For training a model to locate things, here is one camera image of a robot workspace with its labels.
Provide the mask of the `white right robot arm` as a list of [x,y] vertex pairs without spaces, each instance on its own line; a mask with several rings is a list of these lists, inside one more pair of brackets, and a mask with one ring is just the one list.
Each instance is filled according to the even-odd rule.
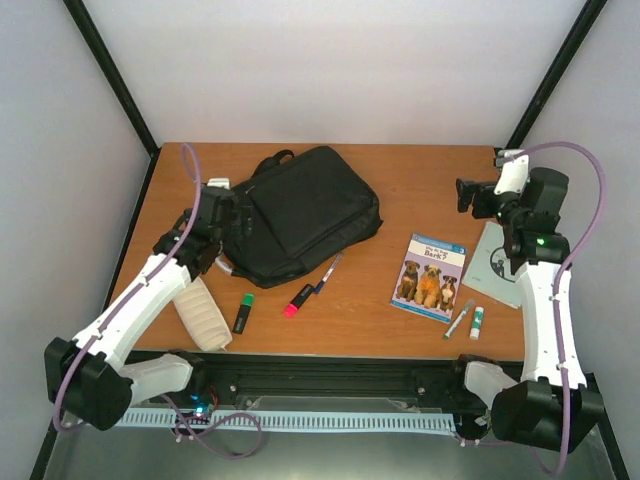
[[568,177],[536,167],[523,178],[497,182],[458,179],[457,208],[494,218],[521,294],[525,359],[520,380],[492,360],[462,355],[463,389],[487,407],[496,438],[546,450],[573,452],[604,413],[589,389],[572,345],[570,246],[557,233]]

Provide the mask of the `dog picture book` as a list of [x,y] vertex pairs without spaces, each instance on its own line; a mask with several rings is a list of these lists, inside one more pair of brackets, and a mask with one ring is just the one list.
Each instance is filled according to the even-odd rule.
[[390,304],[449,324],[466,255],[461,245],[413,233]]

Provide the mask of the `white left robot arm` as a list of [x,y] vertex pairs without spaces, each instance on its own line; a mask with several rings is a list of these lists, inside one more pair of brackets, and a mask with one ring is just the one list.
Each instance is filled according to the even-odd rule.
[[99,430],[113,427],[128,408],[175,392],[186,402],[208,390],[204,362],[184,350],[127,364],[141,335],[167,304],[195,288],[222,250],[227,234],[252,229],[251,209],[242,205],[226,178],[202,184],[193,208],[153,248],[139,274],[88,327],[72,339],[54,338],[44,352],[53,422],[64,427],[68,412]]

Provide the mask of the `grey paperback book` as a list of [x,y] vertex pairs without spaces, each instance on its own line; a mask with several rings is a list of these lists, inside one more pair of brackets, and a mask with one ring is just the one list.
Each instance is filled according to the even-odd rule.
[[462,284],[511,308],[521,307],[520,292],[504,250],[503,229],[498,224],[485,223]]

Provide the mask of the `black student backpack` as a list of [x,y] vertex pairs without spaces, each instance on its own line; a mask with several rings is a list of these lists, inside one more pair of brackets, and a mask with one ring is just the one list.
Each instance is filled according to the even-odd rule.
[[383,224],[375,191],[329,146],[281,150],[233,186],[252,230],[222,243],[231,274],[259,288],[303,277]]

